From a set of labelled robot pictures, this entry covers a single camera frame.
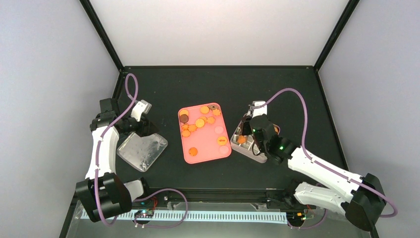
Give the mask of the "chocolate chip cookie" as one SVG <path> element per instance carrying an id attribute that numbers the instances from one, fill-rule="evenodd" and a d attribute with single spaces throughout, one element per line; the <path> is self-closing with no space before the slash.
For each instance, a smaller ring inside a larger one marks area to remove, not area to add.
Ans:
<path id="1" fill-rule="evenodd" d="M 190 156 L 197 156 L 197 154 L 198 154 L 198 150 L 197 150 L 197 148 L 195 148 L 195 147 L 191 147 L 191 148 L 189 149 L 188 153 L 189 153 L 189 155 L 190 155 Z"/>
<path id="2" fill-rule="evenodd" d="M 247 136 L 239 135 L 237 138 L 238 144 L 245 144 L 247 142 Z"/>

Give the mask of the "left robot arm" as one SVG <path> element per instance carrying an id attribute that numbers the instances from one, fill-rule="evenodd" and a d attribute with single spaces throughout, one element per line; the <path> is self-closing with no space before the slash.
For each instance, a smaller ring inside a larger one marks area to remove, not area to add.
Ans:
<path id="1" fill-rule="evenodd" d="M 123 183 L 116 174 L 115 160 L 120 135 L 148 136 L 157 131 L 145 116 L 151 107 L 145 100 L 134 101 L 122 112 L 116 99 L 100 100 L 101 111 L 90 124 L 94 142 L 91 162 L 85 179 L 75 188 L 92 222 L 112 225 L 107 218 L 129 212 L 133 201 L 144 194 L 144 179 Z"/>

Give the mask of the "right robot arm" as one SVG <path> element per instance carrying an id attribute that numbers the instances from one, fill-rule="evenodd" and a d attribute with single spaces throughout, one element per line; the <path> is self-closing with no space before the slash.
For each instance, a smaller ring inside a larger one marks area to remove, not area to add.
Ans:
<path id="1" fill-rule="evenodd" d="M 316 187 L 306 182 L 282 193 L 283 203 L 290 208 L 298 204 L 315 205 L 344 215 L 355 227 L 376 231 L 376 222 L 387 202 L 378 177 L 372 174 L 361 176 L 343 170 L 295 145 L 279 135 L 279 130 L 266 114 L 244 115 L 241 119 L 240 135 L 250 136 L 254 141 L 251 151 L 279 165 L 286 162 L 293 171 L 304 174 L 321 183 Z"/>

